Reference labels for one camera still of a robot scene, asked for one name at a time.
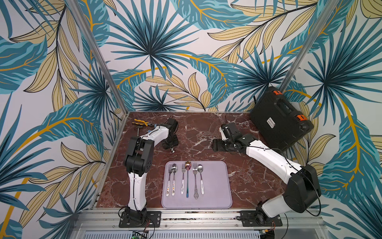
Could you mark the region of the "cartoon handle spoon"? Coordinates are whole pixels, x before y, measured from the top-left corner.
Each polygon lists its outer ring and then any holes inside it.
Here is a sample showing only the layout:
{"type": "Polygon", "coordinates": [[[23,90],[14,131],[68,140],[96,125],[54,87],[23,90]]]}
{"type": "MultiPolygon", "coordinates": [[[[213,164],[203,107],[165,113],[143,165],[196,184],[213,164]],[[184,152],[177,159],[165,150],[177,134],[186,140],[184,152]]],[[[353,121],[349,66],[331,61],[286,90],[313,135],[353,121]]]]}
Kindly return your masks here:
{"type": "Polygon", "coordinates": [[[177,164],[172,165],[172,172],[173,172],[173,183],[172,183],[172,196],[175,195],[176,191],[176,172],[178,171],[178,166],[177,164]]]}

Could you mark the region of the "cartoon handle fork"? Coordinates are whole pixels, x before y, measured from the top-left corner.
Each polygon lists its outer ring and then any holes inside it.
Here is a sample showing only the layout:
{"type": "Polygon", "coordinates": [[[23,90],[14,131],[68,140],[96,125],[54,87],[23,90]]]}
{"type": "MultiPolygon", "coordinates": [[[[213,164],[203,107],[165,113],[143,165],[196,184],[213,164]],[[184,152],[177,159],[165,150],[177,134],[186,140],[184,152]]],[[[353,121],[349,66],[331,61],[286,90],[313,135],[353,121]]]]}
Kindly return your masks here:
{"type": "Polygon", "coordinates": [[[167,188],[166,188],[166,197],[170,195],[171,174],[173,172],[172,165],[169,165],[168,171],[169,171],[169,178],[168,178],[167,188]]]}

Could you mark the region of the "iridescent spoon blue handle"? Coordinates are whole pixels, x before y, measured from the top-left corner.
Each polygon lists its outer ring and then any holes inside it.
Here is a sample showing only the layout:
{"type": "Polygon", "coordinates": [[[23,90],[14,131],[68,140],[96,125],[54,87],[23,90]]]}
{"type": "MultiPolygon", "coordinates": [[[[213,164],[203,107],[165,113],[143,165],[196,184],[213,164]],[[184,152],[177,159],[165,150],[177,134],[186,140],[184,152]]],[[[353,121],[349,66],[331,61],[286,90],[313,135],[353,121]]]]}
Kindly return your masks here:
{"type": "Polygon", "coordinates": [[[187,171],[187,183],[186,183],[186,197],[189,198],[189,171],[191,169],[191,162],[190,161],[186,161],[185,163],[185,168],[186,168],[186,171],[187,171]]]}

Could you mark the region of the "white handle fork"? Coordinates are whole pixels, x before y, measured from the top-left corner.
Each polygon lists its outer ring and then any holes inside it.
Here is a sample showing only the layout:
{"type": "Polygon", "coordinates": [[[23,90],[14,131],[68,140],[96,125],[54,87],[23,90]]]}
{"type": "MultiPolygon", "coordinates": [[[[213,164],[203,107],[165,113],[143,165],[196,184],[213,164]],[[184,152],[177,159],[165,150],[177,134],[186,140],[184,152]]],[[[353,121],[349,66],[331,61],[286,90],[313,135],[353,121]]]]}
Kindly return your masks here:
{"type": "Polygon", "coordinates": [[[181,194],[184,194],[184,187],[185,187],[185,172],[186,172],[186,166],[185,164],[182,165],[182,183],[181,183],[181,194]]]}

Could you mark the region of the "all steel fork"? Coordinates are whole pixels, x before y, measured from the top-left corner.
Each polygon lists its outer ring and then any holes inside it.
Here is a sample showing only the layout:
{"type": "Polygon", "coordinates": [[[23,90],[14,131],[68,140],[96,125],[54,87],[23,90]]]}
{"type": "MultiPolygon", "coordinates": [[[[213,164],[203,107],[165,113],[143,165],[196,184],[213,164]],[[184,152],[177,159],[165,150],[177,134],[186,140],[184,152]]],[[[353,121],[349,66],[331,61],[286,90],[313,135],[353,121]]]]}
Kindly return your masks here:
{"type": "Polygon", "coordinates": [[[193,174],[194,174],[194,198],[197,200],[199,198],[199,193],[198,193],[198,185],[197,185],[197,173],[198,173],[198,167],[196,163],[192,164],[193,167],[193,174]]]}

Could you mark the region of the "white handle steel spoon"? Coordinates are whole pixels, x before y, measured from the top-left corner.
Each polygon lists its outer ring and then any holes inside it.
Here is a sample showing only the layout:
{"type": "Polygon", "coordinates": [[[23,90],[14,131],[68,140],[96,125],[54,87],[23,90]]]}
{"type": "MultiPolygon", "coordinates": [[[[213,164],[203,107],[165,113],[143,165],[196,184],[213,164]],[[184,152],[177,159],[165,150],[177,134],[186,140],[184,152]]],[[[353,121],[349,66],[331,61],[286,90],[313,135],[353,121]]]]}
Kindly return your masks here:
{"type": "Polygon", "coordinates": [[[202,172],[203,172],[204,168],[201,164],[199,164],[197,166],[197,170],[198,170],[198,173],[200,174],[200,178],[201,178],[201,193],[204,195],[205,194],[205,187],[204,187],[204,181],[203,181],[203,176],[202,176],[202,172]]]}

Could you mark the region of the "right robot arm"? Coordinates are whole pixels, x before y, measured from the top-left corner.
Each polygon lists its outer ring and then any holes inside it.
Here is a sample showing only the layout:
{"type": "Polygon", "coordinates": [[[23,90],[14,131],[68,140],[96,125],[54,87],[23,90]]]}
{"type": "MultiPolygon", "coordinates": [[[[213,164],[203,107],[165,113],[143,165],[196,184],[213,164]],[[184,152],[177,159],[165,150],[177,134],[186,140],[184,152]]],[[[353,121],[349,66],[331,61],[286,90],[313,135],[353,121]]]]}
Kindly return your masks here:
{"type": "Polygon", "coordinates": [[[255,218],[263,225],[266,220],[289,211],[305,212],[314,202],[320,202],[321,190],[316,169],[293,162],[275,149],[267,147],[252,134],[242,134],[234,123],[219,128],[221,139],[212,141],[215,152],[245,153],[274,172],[285,184],[283,194],[258,205],[255,218]]]}

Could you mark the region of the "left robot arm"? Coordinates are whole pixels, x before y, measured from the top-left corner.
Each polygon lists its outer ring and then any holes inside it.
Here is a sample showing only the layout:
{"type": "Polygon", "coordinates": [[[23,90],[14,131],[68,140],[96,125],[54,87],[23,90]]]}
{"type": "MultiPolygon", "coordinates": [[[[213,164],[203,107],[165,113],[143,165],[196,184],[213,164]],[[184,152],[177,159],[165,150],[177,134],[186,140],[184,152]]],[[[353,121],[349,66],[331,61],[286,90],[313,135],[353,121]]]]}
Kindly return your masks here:
{"type": "Polygon", "coordinates": [[[128,205],[121,216],[124,222],[142,226],[147,224],[146,178],[153,163],[154,148],[159,143],[165,150],[173,150],[179,145],[176,135],[179,123],[173,117],[157,125],[152,131],[132,137],[128,144],[124,166],[129,176],[130,196],[128,205]]]}

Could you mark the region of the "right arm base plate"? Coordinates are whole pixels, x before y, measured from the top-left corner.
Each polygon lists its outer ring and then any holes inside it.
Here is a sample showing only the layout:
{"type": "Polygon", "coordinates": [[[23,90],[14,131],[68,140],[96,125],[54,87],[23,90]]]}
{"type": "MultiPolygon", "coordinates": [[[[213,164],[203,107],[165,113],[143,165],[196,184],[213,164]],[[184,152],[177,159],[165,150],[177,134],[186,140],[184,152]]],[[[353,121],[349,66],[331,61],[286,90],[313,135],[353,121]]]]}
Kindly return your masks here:
{"type": "Polygon", "coordinates": [[[260,211],[240,211],[236,219],[242,223],[243,227],[274,228],[283,225],[279,215],[269,218],[260,211]]]}

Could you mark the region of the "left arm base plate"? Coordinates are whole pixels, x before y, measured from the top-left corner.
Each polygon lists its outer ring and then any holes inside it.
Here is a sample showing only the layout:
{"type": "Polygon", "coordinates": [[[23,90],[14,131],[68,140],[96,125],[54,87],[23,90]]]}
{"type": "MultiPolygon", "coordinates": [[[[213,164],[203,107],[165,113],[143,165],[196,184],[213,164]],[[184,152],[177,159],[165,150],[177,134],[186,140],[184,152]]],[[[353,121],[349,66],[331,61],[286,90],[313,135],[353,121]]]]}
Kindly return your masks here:
{"type": "Polygon", "coordinates": [[[120,228],[159,228],[161,216],[161,211],[145,211],[142,214],[136,211],[122,212],[118,226],[120,228]]]}

